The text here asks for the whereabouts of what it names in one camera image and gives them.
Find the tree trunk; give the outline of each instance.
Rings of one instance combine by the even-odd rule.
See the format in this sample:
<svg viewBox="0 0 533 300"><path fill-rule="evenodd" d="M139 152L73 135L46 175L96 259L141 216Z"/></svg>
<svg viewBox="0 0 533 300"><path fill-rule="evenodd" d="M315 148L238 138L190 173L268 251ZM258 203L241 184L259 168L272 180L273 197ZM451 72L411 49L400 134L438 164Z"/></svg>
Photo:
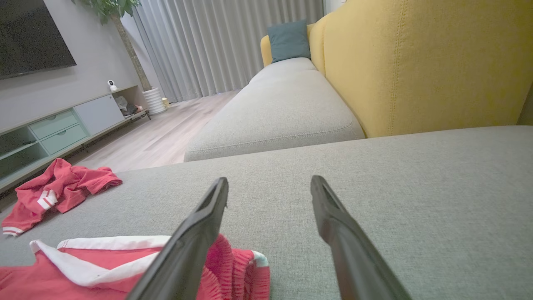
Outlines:
<svg viewBox="0 0 533 300"><path fill-rule="evenodd" d="M148 81L148 78L146 77L146 74L142 69L141 63L139 62L139 58L137 57L137 53L135 53L135 50L133 49L130 38L128 37L128 33L126 32L126 30L124 29L124 25L122 25L122 22L120 21L120 17L118 15L113 14L110 16L110 18L115 24L115 27L117 27L118 34L120 35L120 38L122 39L122 42L124 43L128 54L130 55L133 66L135 67L135 71L137 71L137 75L141 80L142 90L145 92L151 90L152 86L150 85L150 82Z"/></svg>

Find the teal pillow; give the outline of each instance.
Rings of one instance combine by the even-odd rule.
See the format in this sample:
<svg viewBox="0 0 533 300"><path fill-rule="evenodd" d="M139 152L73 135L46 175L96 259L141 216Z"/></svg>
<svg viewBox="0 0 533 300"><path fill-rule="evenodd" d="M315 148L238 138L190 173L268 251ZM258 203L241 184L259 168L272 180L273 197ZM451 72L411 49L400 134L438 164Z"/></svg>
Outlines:
<svg viewBox="0 0 533 300"><path fill-rule="evenodd" d="M311 59L306 20L271 26L268 37L272 63L295 57Z"/></svg>

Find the curtain fold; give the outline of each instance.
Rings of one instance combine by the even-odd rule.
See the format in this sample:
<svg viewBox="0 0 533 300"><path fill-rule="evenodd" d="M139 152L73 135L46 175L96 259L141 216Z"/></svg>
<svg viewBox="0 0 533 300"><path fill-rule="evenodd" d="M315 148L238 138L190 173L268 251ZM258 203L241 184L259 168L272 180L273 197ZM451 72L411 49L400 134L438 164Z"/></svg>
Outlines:
<svg viewBox="0 0 533 300"><path fill-rule="evenodd" d="M322 0L142 0L134 13L170 102L242 89L274 24L324 15Z"/></svg>

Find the tv stand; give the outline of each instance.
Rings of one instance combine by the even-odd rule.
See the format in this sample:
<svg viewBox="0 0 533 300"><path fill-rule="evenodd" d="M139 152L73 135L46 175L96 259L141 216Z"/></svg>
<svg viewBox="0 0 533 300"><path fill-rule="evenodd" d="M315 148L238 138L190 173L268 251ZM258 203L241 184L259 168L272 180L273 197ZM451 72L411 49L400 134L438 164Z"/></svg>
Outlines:
<svg viewBox="0 0 533 300"><path fill-rule="evenodd" d="M143 110L122 116L113 96L124 96ZM57 110L0 132L0 193L20 185L45 169L57 157L64 157L99 136L125 123L147 117L146 102L138 86L110 91L76 105Z"/></svg>

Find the plant pot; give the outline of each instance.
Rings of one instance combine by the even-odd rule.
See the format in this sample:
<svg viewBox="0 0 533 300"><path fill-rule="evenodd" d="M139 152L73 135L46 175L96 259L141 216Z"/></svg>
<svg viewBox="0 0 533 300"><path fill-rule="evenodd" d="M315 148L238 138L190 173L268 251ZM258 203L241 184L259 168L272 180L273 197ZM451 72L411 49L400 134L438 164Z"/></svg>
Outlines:
<svg viewBox="0 0 533 300"><path fill-rule="evenodd" d="M142 94L148 103L150 115L157 115L166 111L166 107L163 105L163 100L161 99L161 94L159 93L159 88L142 92Z"/></svg>

